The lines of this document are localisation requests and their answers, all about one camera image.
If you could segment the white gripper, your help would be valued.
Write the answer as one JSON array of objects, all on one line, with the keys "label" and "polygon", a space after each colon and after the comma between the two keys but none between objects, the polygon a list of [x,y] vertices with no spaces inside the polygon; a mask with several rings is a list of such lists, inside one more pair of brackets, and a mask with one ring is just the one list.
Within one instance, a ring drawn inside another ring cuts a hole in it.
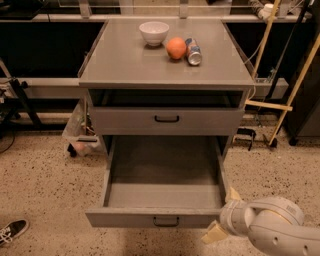
[{"label": "white gripper", "polygon": [[229,187],[225,196],[226,204],[222,208],[219,221],[214,220],[201,238],[205,244],[211,244],[226,239],[229,234],[247,236],[249,226],[254,220],[254,210],[242,200],[240,194]]}]

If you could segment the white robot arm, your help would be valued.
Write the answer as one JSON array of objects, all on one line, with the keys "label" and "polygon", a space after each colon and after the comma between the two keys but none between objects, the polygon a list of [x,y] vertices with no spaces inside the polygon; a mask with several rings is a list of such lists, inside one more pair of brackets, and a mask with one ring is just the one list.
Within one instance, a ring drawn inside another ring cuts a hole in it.
[{"label": "white robot arm", "polygon": [[246,202],[234,188],[226,195],[226,204],[201,238],[215,243],[230,235],[247,237],[268,256],[320,256],[320,229],[306,227],[304,213],[283,197],[265,197]]}]

